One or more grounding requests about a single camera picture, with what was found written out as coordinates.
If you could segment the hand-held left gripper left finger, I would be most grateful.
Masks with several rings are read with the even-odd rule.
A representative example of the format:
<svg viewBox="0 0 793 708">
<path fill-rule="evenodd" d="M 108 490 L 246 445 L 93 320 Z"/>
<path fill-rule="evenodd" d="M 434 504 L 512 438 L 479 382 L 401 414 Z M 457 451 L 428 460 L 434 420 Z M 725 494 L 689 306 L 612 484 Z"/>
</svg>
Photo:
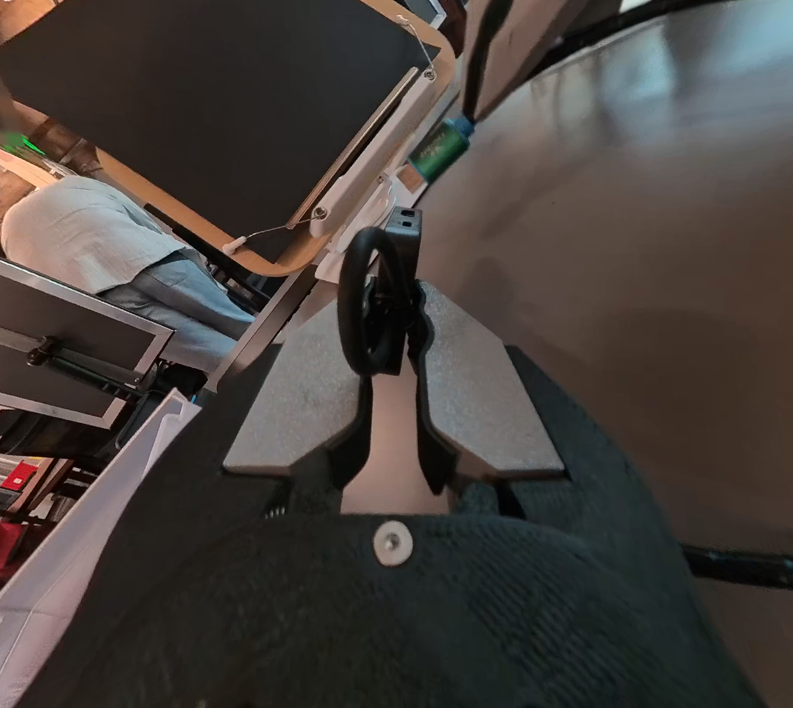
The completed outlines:
<svg viewBox="0 0 793 708">
<path fill-rule="evenodd" d="M 342 491 L 369 458 L 372 409 L 371 378 L 342 352 L 333 299 L 285 339 L 223 468 L 292 482 L 318 469 Z"/>
</svg>

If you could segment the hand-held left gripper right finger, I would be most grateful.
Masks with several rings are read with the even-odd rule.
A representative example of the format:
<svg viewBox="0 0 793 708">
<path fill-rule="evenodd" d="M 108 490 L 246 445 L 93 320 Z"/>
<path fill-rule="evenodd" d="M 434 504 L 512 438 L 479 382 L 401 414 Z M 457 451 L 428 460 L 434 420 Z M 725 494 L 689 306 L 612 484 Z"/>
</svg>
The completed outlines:
<svg viewBox="0 0 793 708">
<path fill-rule="evenodd" d="M 507 346 L 427 282 L 416 282 L 413 297 L 418 458 L 432 493 L 562 475 Z"/>
</svg>

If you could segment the clear plastic storage bin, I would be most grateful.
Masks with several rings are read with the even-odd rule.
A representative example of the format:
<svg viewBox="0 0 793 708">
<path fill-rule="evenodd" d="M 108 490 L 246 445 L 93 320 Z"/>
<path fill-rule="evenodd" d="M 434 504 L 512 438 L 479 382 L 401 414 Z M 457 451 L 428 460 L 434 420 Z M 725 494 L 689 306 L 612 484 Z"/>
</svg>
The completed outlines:
<svg viewBox="0 0 793 708">
<path fill-rule="evenodd" d="M 126 505 L 201 411 L 171 391 L 1 593 L 1 706 L 19 701 L 64 635 Z"/>
</svg>

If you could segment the black monitor on wooden board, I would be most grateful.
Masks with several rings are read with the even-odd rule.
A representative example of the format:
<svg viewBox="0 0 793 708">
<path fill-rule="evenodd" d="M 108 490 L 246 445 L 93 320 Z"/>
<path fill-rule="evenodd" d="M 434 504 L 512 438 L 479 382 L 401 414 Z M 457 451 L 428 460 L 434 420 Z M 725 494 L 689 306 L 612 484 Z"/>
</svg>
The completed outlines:
<svg viewBox="0 0 793 708">
<path fill-rule="evenodd" d="M 258 233 L 231 258 L 269 277 L 324 251 L 322 193 L 425 68 L 445 86 L 434 108 L 454 63 L 394 0 L 65 0 L 2 45 L 15 101 L 94 145 L 168 225 L 218 250 Z"/>
</svg>

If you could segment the red storage box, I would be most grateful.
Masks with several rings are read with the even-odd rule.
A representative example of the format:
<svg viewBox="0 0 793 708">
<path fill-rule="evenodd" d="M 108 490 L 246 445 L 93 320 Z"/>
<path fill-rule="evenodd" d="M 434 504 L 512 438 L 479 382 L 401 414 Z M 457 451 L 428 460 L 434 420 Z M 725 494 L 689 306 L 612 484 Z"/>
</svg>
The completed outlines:
<svg viewBox="0 0 793 708">
<path fill-rule="evenodd" d="M 11 507 L 21 497 L 28 483 L 36 475 L 40 466 L 40 458 L 1 455 L 1 541 L 2 558 L 7 558 L 4 552 L 13 547 L 21 531 L 16 528 L 13 521 L 15 512 Z"/>
</svg>

